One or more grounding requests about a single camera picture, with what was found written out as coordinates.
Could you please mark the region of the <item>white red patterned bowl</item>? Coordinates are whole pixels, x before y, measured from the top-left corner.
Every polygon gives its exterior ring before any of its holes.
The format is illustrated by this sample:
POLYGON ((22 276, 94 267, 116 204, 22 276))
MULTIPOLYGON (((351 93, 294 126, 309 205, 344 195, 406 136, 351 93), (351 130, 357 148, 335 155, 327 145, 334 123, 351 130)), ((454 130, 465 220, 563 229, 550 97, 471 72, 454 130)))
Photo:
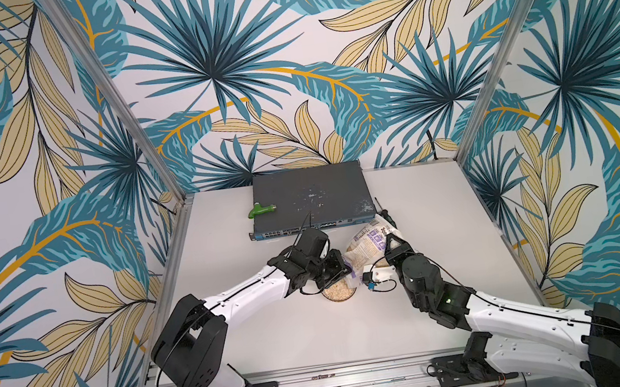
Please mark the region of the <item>white red patterned bowl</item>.
POLYGON ((332 302, 345 302, 354 296, 357 292, 356 287, 348 285, 346 280, 340 280, 324 290, 322 295, 332 302))

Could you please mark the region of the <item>oatmeal bag white purple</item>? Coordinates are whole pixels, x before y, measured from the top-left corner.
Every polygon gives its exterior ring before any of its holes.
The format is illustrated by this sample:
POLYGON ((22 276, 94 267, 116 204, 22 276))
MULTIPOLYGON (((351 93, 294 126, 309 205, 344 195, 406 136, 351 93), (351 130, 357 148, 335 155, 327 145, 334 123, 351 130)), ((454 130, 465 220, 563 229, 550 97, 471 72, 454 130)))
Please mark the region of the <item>oatmeal bag white purple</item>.
POLYGON ((376 215, 350 241, 344 252, 343 260, 353 271, 355 277, 361 278, 364 270, 384 257, 386 240, 389 234, 403 238, 402 232, 393 227, 380 215, 376 215))

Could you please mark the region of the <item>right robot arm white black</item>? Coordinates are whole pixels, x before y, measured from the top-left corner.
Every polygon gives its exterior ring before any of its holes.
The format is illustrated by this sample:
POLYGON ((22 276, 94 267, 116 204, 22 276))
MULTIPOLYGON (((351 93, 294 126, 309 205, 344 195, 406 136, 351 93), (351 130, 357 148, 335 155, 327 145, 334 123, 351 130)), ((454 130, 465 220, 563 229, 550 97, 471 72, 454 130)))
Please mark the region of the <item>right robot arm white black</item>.
POLYGON ((465 372, 532 372, 620 387, 620 309, 554 309, 505 300, 445 281, 445 269, 394 234, 384 258, 408 300, 442 327, 470 333, 465 372))

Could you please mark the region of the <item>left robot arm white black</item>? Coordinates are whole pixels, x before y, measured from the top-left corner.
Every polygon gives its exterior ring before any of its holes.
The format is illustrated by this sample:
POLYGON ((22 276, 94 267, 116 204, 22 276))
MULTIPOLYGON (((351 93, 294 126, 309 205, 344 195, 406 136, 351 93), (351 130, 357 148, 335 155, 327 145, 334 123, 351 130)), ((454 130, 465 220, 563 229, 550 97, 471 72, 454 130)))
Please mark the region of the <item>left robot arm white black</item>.
POLYGON ((222 361, 228 331, 260 309, 302 292, 309 282, 323 292, 350 272, 326 233, 306 229, 248 280, 205 299, 180 299, 153 346, 152 360, 174 387, 249 387, 222 361))

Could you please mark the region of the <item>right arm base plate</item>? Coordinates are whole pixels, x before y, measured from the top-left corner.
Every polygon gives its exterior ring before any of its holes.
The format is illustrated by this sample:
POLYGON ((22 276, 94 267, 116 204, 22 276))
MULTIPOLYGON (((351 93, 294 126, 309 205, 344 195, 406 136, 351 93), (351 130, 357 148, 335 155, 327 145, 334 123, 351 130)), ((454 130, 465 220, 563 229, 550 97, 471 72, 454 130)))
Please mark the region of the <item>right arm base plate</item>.
POLYGON ((517 372, 505 374, 496 371, 484 359, 467 359, 463 354, 433 358, 425 373, 437 380, 440 387, 467 387, 487 383, 501 385, 519 375, 517 372))

